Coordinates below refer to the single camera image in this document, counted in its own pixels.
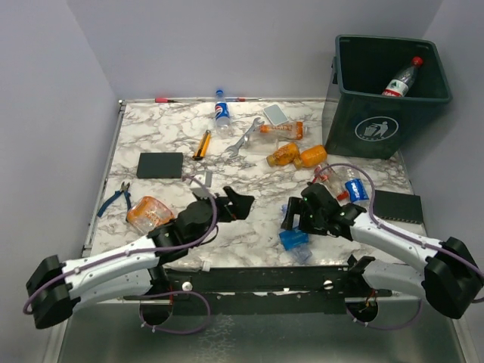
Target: wrench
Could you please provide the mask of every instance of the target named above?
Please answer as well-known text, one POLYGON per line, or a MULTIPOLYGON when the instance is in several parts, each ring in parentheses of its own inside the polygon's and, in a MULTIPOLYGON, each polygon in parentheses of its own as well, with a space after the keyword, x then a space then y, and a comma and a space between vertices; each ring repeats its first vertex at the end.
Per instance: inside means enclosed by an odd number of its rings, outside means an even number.
POLYGON ((251 127, 249 127, 247 131, 245 131, 245 134, 242 135, 239 141, 237 141, 234 145, 229 146, 225 149, 225 151, 228 151, 231 153, 229 158, 236 157, 239 154, 239 149, 242 147, 242 145, 246 144, 249 141, 250 134, 256 131, 256 128, 263 124, 264 124, 264 120, 261 121, 260 117, 256 117, 252 122, 251 127))

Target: yellow tool handle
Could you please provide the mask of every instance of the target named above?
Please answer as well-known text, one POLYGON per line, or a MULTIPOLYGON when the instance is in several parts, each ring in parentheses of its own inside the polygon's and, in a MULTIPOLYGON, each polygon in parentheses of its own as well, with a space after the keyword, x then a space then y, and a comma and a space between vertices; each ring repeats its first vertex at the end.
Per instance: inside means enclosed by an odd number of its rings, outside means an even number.
POLYGON ((193 160, 202 160, 205 157, 206 149, 209 147, 211 135, 210 130, 205 131, 198 145, 197 152, 192 156, 193 160))

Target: gray wall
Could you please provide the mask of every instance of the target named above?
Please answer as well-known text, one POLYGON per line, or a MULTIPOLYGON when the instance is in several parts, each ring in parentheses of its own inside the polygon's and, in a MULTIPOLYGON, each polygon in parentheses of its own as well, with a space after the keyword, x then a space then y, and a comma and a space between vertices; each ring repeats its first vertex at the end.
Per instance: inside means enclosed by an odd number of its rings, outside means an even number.
POLYGON ((21 313, 45 256, 78 257, 117 102, 64 0, 0 12, 0 361, 41 361, 48 330, 21 313))
MULTIPOLYGON (((405 150, 428 232, 463 240, 484 269, 484 2, 445 0, 425 37, 433 40, 453 91, 448 113, 405 150)), ((467 311, 484 361, 484 304, 467 311)))
POLYGON ((421 37, 442 0, 67 0, 122 98, 324 96, 341 34, 421 37))

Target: clear plastic bottle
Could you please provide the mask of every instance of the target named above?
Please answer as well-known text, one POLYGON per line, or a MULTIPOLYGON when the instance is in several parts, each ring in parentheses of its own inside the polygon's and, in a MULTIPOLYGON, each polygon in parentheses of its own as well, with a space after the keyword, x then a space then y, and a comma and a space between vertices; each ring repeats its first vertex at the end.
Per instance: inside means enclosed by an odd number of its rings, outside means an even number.
POLYGON ((347 168, 346 177, 348 181, 345 183, 345 187, 349 193, 351 203, 367 208, 369 198, 363 182, 360 179, 360 173, 353 168, 347 168))
POLYGON ((227 102, 225 101, 224 92, 221 89, 217 89, 216 92, 215 128, 217 133, 223 138, 228 138, 234 134, 227 102))
POLYGON ((400 70, 390 81, 382 95, 404 97, 417 78, 418 69, 424 64, 420 57, 413 57, 410 66, 400 70))
POLYGON ((301 140, 307 133, 307 127, 302 121, 285 123, 283 125, 262 125, 258 128, 262 134, 270 134, 281 138, 290 138, 292 140, 301 140))
POLYGON ((320 178, 321 183, 335 196, 339 201, 349 198, 349 193, 343 186, 343 181, 341 180, 338 173, 331 167, 325 169, 322 173, 321 170, 327 163, 318 165, 315 169, 315 176, 320 178))

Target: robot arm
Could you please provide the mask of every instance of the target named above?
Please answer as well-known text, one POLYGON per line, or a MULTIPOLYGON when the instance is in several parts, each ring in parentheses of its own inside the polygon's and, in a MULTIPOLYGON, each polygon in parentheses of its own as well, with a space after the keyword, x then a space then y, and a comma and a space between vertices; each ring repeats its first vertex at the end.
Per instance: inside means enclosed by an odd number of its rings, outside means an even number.
MULTIPOLYGON (((249 215, 253 197, 239 195, 230 187, 224 187, 224 191, 227 197, 217 195, 212 201, 197 197, 177 219, 124 247, 63 263, 57 256, 44 259, 27 282, 29 300, 24 312, 32 314, 36 327, 42 329, 106 299, 139 299, 170 291, 163 265, 186 256, 190 248, 199 245, 193 241, 201 242, 200 238, 214 226, 214 206, 216 222, 232 222, 249 215)), ((308 186, 301 195, 302 198, 289 199, 283 229, 292 229, 294 215, 299 215, 301 231, 356 240, 407 264, 388 264, 372 257, 359 261, 353 258, 350 268, 340 272, 347 274, 351 296, 361 296, 362 290, 369 289, 400 291, 425 299, 445 316, 460 318, 482 289, 483 280, 475 271, 442 252, 449 251, 476 266, 460 240, 451 237, 441 242, 392 226, 399 234, 395 235, 384 228, 385 222, 371 218, 364 208, 351 203, 340 206, 320 184, 308 186), (403 236, 425 243, 411 244, 403 236)))
MULTIPOLYGON (((216 222, 245 219, 254 197, 224 187, 227 197, 214 199, 216 222)), ((197 201, 176 219, 155 228, 147 236, 100 255, 60 262, 44 259, 26 284, 29 301, 24 311, 43 329, 59 324, 83 307, 121 296, 142 296, 152 290, 168 290, 163 264, 182 258, 213 227, 210 200, 197 201), (32 311, 26 308, 31 305, 32 311)))
POLYGON ((460 318, 482 289, 483 280, 475 271, 442 252, 449 251, 476 266, 462 241, 450 237, 441 242, 394 226, 388 228, 379 219, 375 223, 360 206, 351 203, 340 206, 320 184, 311 184, 301 195, 302 198, 289 199, 283 229, 292 229, 293 217, 297 214, 299 229, 303 232, 356 240, 407 264, 369 262, 361 269, 361 276, 369 287, 424 297, 434 309, 450 318, 460 318), (423 243, 412 244, 405 236, 423 243))

